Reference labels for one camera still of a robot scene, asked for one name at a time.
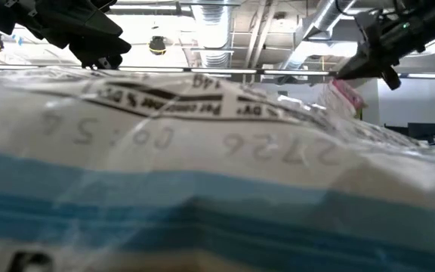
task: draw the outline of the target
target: white packaging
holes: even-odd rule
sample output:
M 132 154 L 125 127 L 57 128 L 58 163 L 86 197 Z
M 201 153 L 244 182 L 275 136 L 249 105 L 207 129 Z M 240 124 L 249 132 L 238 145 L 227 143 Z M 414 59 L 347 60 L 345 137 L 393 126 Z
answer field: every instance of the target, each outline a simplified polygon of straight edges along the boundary
M 352 118 L 357 110 L 367 107 L 362 96 L 343 80 L 332 79 L 319 93 L 319 105 L 344 118 Z
M 435 271 L 435 150 L 203 75 L 3 72 L 0 272 L 28 267 Z

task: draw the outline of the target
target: pipe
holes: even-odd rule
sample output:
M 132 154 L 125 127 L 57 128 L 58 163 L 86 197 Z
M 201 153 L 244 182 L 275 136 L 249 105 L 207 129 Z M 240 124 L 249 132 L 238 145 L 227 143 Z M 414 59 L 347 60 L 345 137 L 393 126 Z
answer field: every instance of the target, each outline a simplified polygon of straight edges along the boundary
M 191 30 L 182 30 L 182 33 L 194 33 L 194 31 Z M 234 35 L 247 35 L 250 36 L 252 33 L 249 32 L 240 32 L 240 31 L 230 31 L 230 34 Z M 268 35 L 275 35 L 275 36 L 292 36 L 295 34 L 294 32 L 269 32 Z
M 108 14 L 114 15 L 159 15 L 159 16 L 185 16 L 192 17 L 193 12 L 189 7 L 180 10 L 173 5 L 135 5 L 113 6 Z
M 347 11 L 356 0 L 336 0 L 342 11 Z M 316 13 L 312 15 L 312 23 L 306 25 L 302 20 L 302 28 L 297 31 L 298 45 L 293 53 L 286 60 L 281 69 L 283 70 L 298 70 L 303 62 L 309 57 L 308 48 L 311 45 L 309 42 L 303 42 L 304 39 L 310 37 L 310 34 L 318 32 L 332 31 L 333 27 L 340 20 L 341 13 L 335 5 L 335 0 L 321 0 L 317 5 Z
M 329 31 L 340 20 L 340 11 L 335 5 L 335 1 L 338 1 L 338 6 L 342 11 L 347 11 L 355 4 L 356 0 L 322 0 L 316 6 L 317 12 L 315 13 L 315 19 L 313 25 L 321 31 Z
M 227 48 L 231 25 L 231 8 L 227 6 L 192 6 L 197 22 L 198 43 L 202 48 Z M 203 67 L 228 67 L 230 54 L 227 52 L 201 52 Z
M 142 5 L 142 0 L 118 0 L 116 5 Z M 150 1 L 146 3 L 150 3 L 151 5 L 173 5 L 175 0 L 158 0 L 158 1 Z M 214 5 L 214 6 L 230 6 L 230 7 L 239 7 L 243 2 L 240 0 L 180 0 L 179 4 L 181 5 Z
M 271 21 L 273 20 L 273 17 L 275 15 L 278 1 L 279 0 L 271 1 L 270 10 L 268 11 L 268 18 L 266 19 L 266 23 L 264 24 L 263 31 L 261 32 L 260 39 L 258 41 L 258 47 L 256 48 L 256 53 L 253 56 L 253 61 L 251 62 L 251 68 L 255 68 L 256 64 L 258 64 L 258 60 L 261 55 L 261 50 L 263 50 L 264 42 L 266 41 L 267 34 L 270 31 Z
M 261 21 L 263 20 L 264 6 L 266 6 L 266 0 L 260 0 L 258 11 L 256 13 L 255 26 L 253 27 L 253 33 L 251 34 L 251 38 L 249 40 L 249 47 L 248 51 L 246 52 L 246 58 L 243 68 L 248 68 L 249 61 L 251 60 L 251 54 L 253 54 L 253 49 L 255 49 L 256 39 L 258 38 Z

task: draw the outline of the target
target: food package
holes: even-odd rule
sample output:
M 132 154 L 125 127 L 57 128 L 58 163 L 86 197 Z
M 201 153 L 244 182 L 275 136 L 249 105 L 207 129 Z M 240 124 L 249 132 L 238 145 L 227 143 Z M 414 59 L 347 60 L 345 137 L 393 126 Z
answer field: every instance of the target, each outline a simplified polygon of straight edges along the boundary
M 201 74 L 0 72 L 0 272 L 435 271 L 435 149 Z
M 332 79 L 318 95 L 317 103 L 344 118 L 352 118 L 367 104 L 355 89 L 344 80 Z

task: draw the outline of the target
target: ceiling light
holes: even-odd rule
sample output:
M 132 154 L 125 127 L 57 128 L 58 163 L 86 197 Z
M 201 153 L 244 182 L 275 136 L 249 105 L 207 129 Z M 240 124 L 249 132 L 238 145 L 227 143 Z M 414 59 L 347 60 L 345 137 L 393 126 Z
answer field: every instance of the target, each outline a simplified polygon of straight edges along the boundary
M 410 73 L 404 76 L 409 79 L 435 79 L 435 73 Z
M 256 73 L 256 70 L 254 69 L 209 69 L 209 68 L 193 68 L 191 69 L 191 72 L 195 73 L 224 73 L 224 74 L 252 74 Z
M 227 75 L 227 74 L 209 74 L 210 76 L 213 77 L 222 77 L 222 78 L 230 78 L 231 75 Z
M 205 52 L 205 53 L 234 53 L 234 50 L 227 49 L 207 49 L 207 48 L 191 48 L 192 52 Z
M 296 99 L 296 98 L 287 97 L 286 95 L 280 95 L 280 96 L 278 96 L 278 101 L 290 101 L 290 102 L 293 102 L 293 103 L 303 104 L 302 100 L 299 100 L 299 99 Z
M 265 70 L 265 74 L 268 75 L 289 75 L 289 76 L 330 76 L 329 72 L 325 71 L 305 71 L 305 70 Z
M 368 10 L 367 8 L 350 8 L 347 10 L 347 14 L 357 15 L 357 14 L 364 12 L 364 11 L 367 11 L 367 10 Z
M 321 109 L 321 110 L 326 110 L 326 107 L 324 107 L 324 106 L 320 106 L 319 104 L 316 104 L 316 103 L 313 103 L 313 104 L 311 104 L 313 107 L 315 107 L 315 108 L 319 108 L 319 109 Z
M 144 73 L 180 73 L 182 68 L 160 68 L 160 67 L 120 67 L 121 71 L 144 72 Z
M 336 57 L 353 57 L 356 54 L 356 42 L 336 42 L 330 46 L 330 55 Z
M 355 20 L 353 16 L 341 15 L 340 19 L 342 20 Z
M 171 5 L 113 5 L 110 9 L 119 10 L 177 10 L 175 6 Z M 182 11 L 191 11 L 189 6 L 180 7 Z

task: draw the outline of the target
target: ceiling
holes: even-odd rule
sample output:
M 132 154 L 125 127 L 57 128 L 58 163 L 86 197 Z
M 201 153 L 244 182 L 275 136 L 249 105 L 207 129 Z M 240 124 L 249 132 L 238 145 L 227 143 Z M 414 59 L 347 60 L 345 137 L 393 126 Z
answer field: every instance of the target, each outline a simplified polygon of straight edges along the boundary
M 239 6 L 233 8 L 230 30 L 230 49 L 232 57 L 230 66 L 243 68 L 248 50 L 252 26 L 255 23 L 259 0 L 238 1 Z M 127 4 L 129 0 L 119 0 L 117 5 Z M 266 40 L 264 49 L 258 58 L 258 66 L 262 64 L 279 65 L 293 52 L 295 48 L 294 34 L 300 18 L 305 18 L 315 12 L 318 0 L 280 0 L 275 14 L 281 19 L 272 19 L 268 33 L 263 26 L 259 31 Z M 359 0 L 353 8 L 373 8 L 390 1 Z M 158 2 L 145 5 L 157 5 Z M 142 15 L 138 10 L 128 8 L 125 12 L 109 12 L 108 16 L 123 28 L 122 38 L 132 44 L 129 53 L 123 55 L 123 66 L 199 66 L 199 45 L 196 32 L 196 21 L 187 16 Z M 168 50 L 162 56 L 151 54 L 148 42 L 152 36 L 166 37 Z M 353 20 L 341 20 L 334 28 L 332 39 L 343 42 L 355 42 L 360 38 Z M 0 52 L 0 64 L 27 65 L 70 65 L 79 66 L 78 60 L 66 49 L 49 45 L 38 40 L 22 26 L 17 26 L 14 35 L 5 36 L 5 49 Z M 333 50 L 323 51 L 323 55 L 308 57 L 303 68 L 309 70 L 336 70 L 343 65 L 346 58 L 353 55 L 355 48 L 349 43 Z M 407 57 L 402 61 L 399 70 L 413 72 L 435 72 L 435 56 Z

